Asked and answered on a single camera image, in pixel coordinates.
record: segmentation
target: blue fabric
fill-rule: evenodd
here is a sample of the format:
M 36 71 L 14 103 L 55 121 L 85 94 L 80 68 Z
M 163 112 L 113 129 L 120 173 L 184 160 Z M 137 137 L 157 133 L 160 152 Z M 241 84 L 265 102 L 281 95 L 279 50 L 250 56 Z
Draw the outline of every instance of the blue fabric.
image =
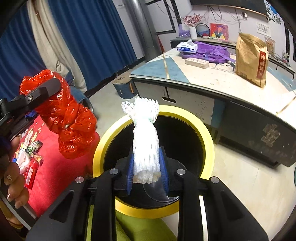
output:
M 48 3 L 87 89 L 137 60 L 112 0 L 48 0 Z
M 70 86 L 71 95 L 74 97 L 77 103 L 81 103 L 84 107 L 89 108 L 91 111 L 94 110 L 93 105 L 91 104 L 90 100 L 75 86 Z
M 24 5 L 0 38 L 0 99 L 12 100 L 19 95 L 24 76 L 32 77 L 44 69 Z

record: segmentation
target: metal screw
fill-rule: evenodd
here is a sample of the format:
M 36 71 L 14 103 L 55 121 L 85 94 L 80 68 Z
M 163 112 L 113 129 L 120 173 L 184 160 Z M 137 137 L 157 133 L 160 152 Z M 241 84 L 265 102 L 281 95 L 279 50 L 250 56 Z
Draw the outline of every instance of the metal screw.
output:
M 216 184 L 216 183 L 219 182 L 219 178 L 217 178 L 217 177 L 211 177 L 211 182 Z
M 84 178 L 83 177 L 77 177 L 76 179 L 75 179 L 75 182 L 76 183 L 82 183 L 84 181 Z
M 115 175 L 115 174 L 118 173 L 118 169 L 116 169 L 116 168 L 112 168 L 112 169 L 110 169 L 109 172 L 110 172 L 110 174 Z
M 186 172 L 185 172 L 184 169 L 178 169 L 178 170 L 177 170 L 177 173 L 178 173 L 179 175 L 184 175 Z

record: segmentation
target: person's hand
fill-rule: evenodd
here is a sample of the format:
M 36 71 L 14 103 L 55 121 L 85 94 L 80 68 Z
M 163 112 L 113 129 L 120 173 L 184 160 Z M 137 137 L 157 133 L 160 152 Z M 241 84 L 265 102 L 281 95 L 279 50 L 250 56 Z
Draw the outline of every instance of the person's hand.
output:
M 8 155 L 0 158 L 1 162 L 11 161 L 14 153 L 20 144 L 21 135 L 15 137 L 11 141 L 11 150 Z M 15 162 L 11 162 L 7 170 L 0 170 L 0 180 L 4 177 L 5 185 L 10 185 L 8 188 L 7 200 L 15 199 L 15 207 L 19 208 L 25 205 L 29 200 L 29 191 L 24 187 L 25 178 L 20 174 L 20 168 Z

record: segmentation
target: gray pipe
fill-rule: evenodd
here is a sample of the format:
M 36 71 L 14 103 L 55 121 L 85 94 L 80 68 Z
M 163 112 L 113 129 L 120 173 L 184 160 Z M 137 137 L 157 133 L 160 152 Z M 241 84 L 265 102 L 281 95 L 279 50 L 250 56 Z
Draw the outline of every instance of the gray pipe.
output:
M 161 54 L 158 37 L 144 0 L 124 0 L 126 10 L 140 39 L 145 60 L 149 61 Z

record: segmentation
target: red snack package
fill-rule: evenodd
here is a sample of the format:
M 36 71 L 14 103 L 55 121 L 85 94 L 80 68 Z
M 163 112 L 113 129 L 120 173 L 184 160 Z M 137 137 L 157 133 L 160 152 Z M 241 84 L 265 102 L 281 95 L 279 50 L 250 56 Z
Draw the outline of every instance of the red snack package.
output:
M 32 189 L 38 167 L 39 163 L 34 158 L 31 158 L 30 165 L 25 175 L 26 188 Z
M 71 95 L 68 83 L 56 72 L 48 69 L 34 77 L 25 76 L 20 85 L 20 94 L 29 94 L 39 85 L 56 77 L 61 83 L 61 91 L 51 96 L 35 110 L 48 128 L 59 135 L 59 151 L 68 159 L 85 155 L 95 139 L 96 118 Z

